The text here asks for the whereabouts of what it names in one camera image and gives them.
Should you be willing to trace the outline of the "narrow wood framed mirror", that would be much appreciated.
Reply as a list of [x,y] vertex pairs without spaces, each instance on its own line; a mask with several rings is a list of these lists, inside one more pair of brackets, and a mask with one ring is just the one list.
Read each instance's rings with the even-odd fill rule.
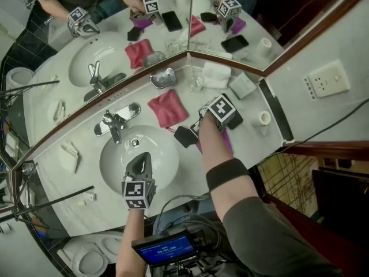
[[270,74],[298,53],[319,59],[344,41],[341,19],[369,0],[257,0],[252,14],[222,6],[218,23],[189,39],[192,64],[215,62],[255,74]]

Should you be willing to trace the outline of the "chest mounted monitor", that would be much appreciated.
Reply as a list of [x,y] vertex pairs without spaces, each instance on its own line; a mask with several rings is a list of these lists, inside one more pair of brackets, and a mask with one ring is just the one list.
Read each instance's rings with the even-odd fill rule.
[[175,263],[198,255],[193,238],[185,228],[132,241],[131,247],[151,267]]

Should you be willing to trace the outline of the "person's right forearm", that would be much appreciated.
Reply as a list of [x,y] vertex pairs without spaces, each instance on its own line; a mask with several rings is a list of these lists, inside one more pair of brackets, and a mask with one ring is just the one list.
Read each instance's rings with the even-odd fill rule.
[[234,177],[221,171],[234,157],[226,147],[216,119],[210,113],[205,115],[199,126],[199,141],[209,191],[217,216],[223,221],[234,205],[246,198],[257,197],[258,193],[249,175]]

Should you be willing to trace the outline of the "thick folded white towel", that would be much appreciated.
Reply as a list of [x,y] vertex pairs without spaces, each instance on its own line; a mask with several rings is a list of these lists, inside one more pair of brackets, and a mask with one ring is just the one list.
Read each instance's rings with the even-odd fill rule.
[[226,89],[229,78],[231,76],[231,68],[213,62],[205,62],[202,68],[204,88]]

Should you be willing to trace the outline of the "purple cloth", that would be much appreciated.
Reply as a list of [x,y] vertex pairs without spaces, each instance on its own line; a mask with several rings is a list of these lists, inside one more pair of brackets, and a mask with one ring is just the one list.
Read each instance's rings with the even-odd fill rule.
[[[233,155],[234,152],[233,152],[233,149],[232,149],[232,145],[231,145],[231,141],[229,139],[229,136],[228,136],[228,133],[227,133],[227,130],[224,129],[221,133],[221,136],[226,144],[226,147],[227,149],[229,150],[229,152]],[[201,149],[201,145],[200,145],[200,142],[197,142],[196,143],[196,147],[198,148],[198,150],[200,151],[200,153],[202,153],[202,149]]]

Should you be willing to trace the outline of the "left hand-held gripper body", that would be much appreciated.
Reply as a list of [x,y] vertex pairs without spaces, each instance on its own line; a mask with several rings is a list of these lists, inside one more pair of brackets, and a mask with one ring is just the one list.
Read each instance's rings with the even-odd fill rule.
[[122,182],[122,195],[128,209],[148,209],[156,194],[152,173],[126,173]]

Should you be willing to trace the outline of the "cream wall power socket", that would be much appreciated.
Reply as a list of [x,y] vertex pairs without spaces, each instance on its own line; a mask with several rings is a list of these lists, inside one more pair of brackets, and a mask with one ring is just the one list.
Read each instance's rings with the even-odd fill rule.
[[308,73],[303,81],[313,100],[347,92],[351,88],[339,59]]

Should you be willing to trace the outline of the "clear drinking glass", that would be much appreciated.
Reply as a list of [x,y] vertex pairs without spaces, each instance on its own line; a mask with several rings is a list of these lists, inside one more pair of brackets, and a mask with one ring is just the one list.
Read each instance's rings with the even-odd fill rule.
[[203,87],[203,77],[202,76],[198,76],[196,74],[190,76],[189,80],[188,80],[188,87],[189,90],[191,92],[199,92],[201,91],[202,87]]

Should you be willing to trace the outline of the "black cloth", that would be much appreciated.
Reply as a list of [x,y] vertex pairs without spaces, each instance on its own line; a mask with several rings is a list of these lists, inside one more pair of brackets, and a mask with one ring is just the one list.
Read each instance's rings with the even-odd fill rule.
[[189,129],[179,126],[174,133],[174,137],[181,143],[184,148],[195,145],[198,142],[198,137]]

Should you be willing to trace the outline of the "person's blue jeans legs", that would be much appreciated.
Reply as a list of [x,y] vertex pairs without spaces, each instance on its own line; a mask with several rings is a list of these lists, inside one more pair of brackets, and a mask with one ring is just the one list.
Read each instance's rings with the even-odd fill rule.
[[210,198],[201,201],[189,201],[186,204],[163,212],[160,219],[156,218],[155,220],[153,235],[161,233],[171,226],[188,223],[191,220],[204,222],[204,218],[214,222],[219,221],[213,201]]

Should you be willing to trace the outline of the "white toilet paper roll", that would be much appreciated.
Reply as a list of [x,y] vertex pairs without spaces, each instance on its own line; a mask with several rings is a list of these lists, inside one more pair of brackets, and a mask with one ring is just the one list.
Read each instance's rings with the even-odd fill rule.
[[261,111],[258,116],[258,129],[263,136],[266,136],[269,130],[271,116],[268,111]]

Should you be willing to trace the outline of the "pink cloth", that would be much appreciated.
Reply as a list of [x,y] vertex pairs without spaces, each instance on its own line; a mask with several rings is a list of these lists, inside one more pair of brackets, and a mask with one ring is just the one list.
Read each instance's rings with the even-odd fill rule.
[[171,133],[175,133],[175,130],[172,128],[174,125],[183,122],[189,117],[187,110],[174,89],[170,89],[160,96],[151,99],[147,105],[154,112],[159,126]]

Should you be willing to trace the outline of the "silver soap dish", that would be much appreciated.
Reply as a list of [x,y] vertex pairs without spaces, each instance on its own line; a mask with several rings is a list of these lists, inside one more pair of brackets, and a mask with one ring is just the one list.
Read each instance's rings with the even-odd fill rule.
[[173,68],[165,68],[152,73],[149,76],[150,83],[157,89],[163,89],[176,83],[176,75]]

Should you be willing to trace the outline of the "white and green card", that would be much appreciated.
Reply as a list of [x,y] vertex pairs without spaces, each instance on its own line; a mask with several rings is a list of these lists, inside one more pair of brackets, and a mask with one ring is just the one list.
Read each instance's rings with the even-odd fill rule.
[[244,99],[257,88],[255,83],[250,80],[245,72],[232,79],[228,86],[239,100]]

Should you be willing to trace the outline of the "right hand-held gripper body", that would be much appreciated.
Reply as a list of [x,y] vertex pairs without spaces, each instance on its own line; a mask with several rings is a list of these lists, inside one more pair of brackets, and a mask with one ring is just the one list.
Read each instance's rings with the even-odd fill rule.
[[236,108],[224,93],[213,98],[198,110],[199,119],[190,126],[190,130],[194,135],[199,135],[200,123],[207,112],[210,112],[215,117],[218,130],[222,132],[235,116]]

